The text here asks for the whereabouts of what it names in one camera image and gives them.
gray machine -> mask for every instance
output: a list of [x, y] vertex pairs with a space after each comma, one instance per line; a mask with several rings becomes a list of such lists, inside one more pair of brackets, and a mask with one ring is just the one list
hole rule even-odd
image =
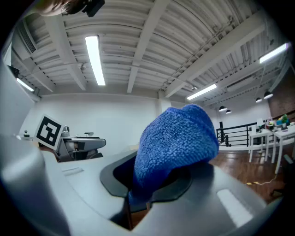
[[99, 137], [90, 137], [91, 134], [93, 135], [92, 132], [85, 134], [87, 137], [70, 137], [69, 127], [64, 127], [55, 152], [60, 162], [102, 157], [97, 149], [104, 147], [106, 140]]
[[[2, 182], [42, 235], [131, 234], [127, 195], [136, 152], [58, 163], [29, 142], [2, 137], [0, 144], [7, 147], [0, 151]], [[252, 235], [274, 208], [213, 165], [177, 172], [154, 192], [151, 210], [132, 234], [241, 235], [246, 228]]]

blue microfiber cloth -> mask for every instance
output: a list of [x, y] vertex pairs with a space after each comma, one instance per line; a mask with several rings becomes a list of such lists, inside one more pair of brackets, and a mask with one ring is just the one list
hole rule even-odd
[[142, 133], [135, 159], [130, 204], [147, 202], [171, 170], [218, 153], [218, 140], [209, 116], [197, 105], [168, 108]]

wooden floor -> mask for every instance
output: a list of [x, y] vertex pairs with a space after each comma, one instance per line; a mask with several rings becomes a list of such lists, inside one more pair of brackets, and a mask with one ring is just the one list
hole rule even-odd
[[[283, 155], [288, 154], [291, 157], [292, 148], [293, 145], [284, 146]], [[262, 157], [257, 151], [253, 152], [251, 163], [249, 163], [248, 151], [220, 151], [217, 157], [211, 160], [210, 163], [220, 167], [224, 172], [238, 179], [242, 183], [265, 183], [275, 178], [270, 183], [265, 183], [263, 185], [247, 185], [259, 194], [267, 203], [270, 203], [274, 200], [274, 198], [270, 196], [270, 193], [274, 189], [284, 187], [283, 174], [282, 168], [279, 169], [277, 176], [274, 173], [277, 159], [274, 164], [271, 163], [271, 158], [268, 158], [267, 162], [264, 162], [264, 160], [264, 157]], [[282, 158], [281, 165], [284, 166], [285, 164], [286, 163]], [[133, 227], [135, 227], [146, 214], [147, 210], [131, 214]]]

white ceiling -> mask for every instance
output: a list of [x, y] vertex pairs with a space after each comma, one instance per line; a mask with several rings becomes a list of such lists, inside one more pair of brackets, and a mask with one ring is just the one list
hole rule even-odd
[[[164, 91], [181, 101], [193, 86], [217, 83], [216, 90], [198, 99], [208, 106], [256, 93], [259, 86], [264, 92], [280, 75], [286, 57], [267, 63], [260, 84], [264, 68], [259, 57], [284, 39], [250, 0], [106, 0], [93, 18], [33, 14], [23, 23], [36, 50], [24, 58], [21, 46], [14, 44], [12, 66], [38, 88], [39, 96], [102, 92], [155, 97]], [[90, 66], [88, 35], [100, 37], [105, 88], [96, 84]], [[253, 75], [251, 84], [227, 91], [248, 75]]]

ceiling light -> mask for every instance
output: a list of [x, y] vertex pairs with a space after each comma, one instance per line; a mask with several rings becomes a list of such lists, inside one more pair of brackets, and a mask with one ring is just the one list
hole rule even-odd
[[288, 48], [288, 44], [285, 43], [282, 46], [279, 46], [278, 48], [276, 48], [275, 50], [272, 50], [270, 53], [268, 53], [267, 55], [261, 57], [259, 59], [259, 63], [265, 62], [266, 60], [278, 55], [279, 53], [285, 51]]
[[199, 92], [197, 92], [197, 93], [195, 93], [195, 94], [193, 94], [193, 95], [187, 97], [187, 99], [188, 99], [188, 100], [192, 100], [192, 99], [194, 99], [194, 98], [196, 98], [196, 97], [199, 97], [199, 96], [201, 96], [202, 94], [205, 94], [205, 93], [211, 91], [212, 89], [216, 89], [216, 88], [217, 88], [216, 84], [213, 84], [213, 85], [211, 85], [211, 86], [209, 86], [209, 87], [207, 87], [207, 88], [205, 88], [205, 89], [203, 89], [203, 90], [201, 90], [201, 91], [199, 91]]
[[265, 94], [264, 94], [264, 99], [269, 99], [273, 96], [272, 93], [270, 93], [269, 91], [266, 91]]
[[261, 102], [261, 101], [262, 101], [261, 98], [256, 98], [256, 103], [259, 103], [259, 102]]
[[23, 85], [26, 89], [28, 89], [29, 91], [33, 92], [34, 89], [31, 88], [29, 85], [27, 85], [26, 83], [24, 83], [21, 79], [17, 78], [17, 82], [19, 82], [21, 85]]
[[221, 106], [220, 108], [219, 108], [219, 111], [220, 112], [223, 112], [223, 111], [225, 111], [226, 110], [226, 107], [224, 107], [224, 106]]
[[105, 85], [100, 61], [100, 47], [98, 36], [88, 36], [85, 38], [87, 51], [91, 67], [98, 85]]

